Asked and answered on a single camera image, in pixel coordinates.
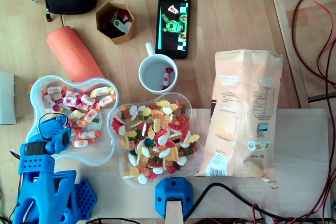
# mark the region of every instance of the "barcode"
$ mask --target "barcode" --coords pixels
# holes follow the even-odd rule
[[[210,176],[211,177],[225,176],[225,171],[210,168]]]

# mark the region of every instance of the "mug handle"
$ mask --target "mug handle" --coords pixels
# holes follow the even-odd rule
[[[148,56],[153,56],[155,54],[155,50],[151,42],[146,43],[146,49],[147,49]]]

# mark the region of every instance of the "zipper pull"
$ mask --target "zipper pull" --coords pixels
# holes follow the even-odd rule
[[[50,15],[50,12],[49,12],[48,9],[47,9],[47,13],[46,13],[46,18],[47,18],[48,22],[51,22],[51,15]]]

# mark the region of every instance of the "white mug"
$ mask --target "white mug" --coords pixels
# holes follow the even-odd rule
[[[141,84],[152,94],[162,95],[169,93],[176,85],[179,74],[175,62],[167,55],[156,54],[153,44],[146,43],[148,57],[145,58],[139,67],[139,79]],[[170,74],[168,88],[162,90],[163,75],[166,68],[172,68],[174,71]]]

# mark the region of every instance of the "orange cylinder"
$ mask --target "orange cylinder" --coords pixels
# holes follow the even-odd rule
[[[47,43],[74,82],[94,77],[105,78],[87,47],[70,26],[53,31]]]

